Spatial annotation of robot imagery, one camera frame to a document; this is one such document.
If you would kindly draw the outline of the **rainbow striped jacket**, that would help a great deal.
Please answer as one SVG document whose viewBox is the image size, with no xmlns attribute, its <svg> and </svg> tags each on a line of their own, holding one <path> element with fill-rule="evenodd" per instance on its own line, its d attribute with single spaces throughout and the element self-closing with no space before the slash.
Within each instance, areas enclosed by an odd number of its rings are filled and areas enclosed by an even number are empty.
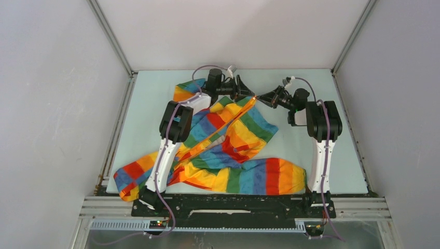
<svg viewBox="0 0 440 249">
<path fill-rule="evenodd" d="M 270 196 L 305 189 L 305 169 L 281 158 L 257 158 L 278 128 L 262 116 L 256 102 L 255 96 L 241 100 L 225 96 L 195 114 L 167 184 Z"/>
</svg>

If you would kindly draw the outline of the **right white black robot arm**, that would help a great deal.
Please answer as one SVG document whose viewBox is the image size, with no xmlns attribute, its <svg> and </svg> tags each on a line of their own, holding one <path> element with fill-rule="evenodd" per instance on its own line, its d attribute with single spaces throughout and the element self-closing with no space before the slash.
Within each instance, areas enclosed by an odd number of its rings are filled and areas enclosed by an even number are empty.
<svg viewBox="0 0 440 249">
<path fill-rule="evenodd" d="M 306 127 L 312 140 L 311 175 L 308 176 L 302 211 L 309 217 L 317 216 L 331 203 L 329 171 L 331 156 L 342 133 L 342 121 L 334 101 L 309 101 L 310 93 L 298 88 L 290 94 L 283 86 L 257 96 L 269 107 L 288 110 L 287 123 L 293 127 Z"/>
</svg>

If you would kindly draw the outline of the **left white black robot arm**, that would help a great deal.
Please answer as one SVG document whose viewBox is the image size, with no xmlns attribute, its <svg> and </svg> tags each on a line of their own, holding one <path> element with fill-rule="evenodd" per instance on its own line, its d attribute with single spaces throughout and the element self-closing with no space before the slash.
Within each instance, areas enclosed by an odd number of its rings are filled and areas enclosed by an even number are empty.
<svg viewBox="0 0 440 249">
<path fill-rule="evenodd" d="M 140 189 L 138 200 L 151 216 L 158 216 L 167 205 L 162 194 L 167 187 L 167 178 L 179 147 L 187 140 L 194 114 L 212 106 L 220 95 L 229 95 L 233 100 L 252 96 L 253 92 L 245 86 L 234 73 L 234 65 L 228 68 L 208 65 L 209 74 L 202 85 L 193 79 L 197 91 L 182 101 L 170 101 L 162 117 L 159 133 L 161 136 L 158 157 L 150 177 Z"/>
</svg>

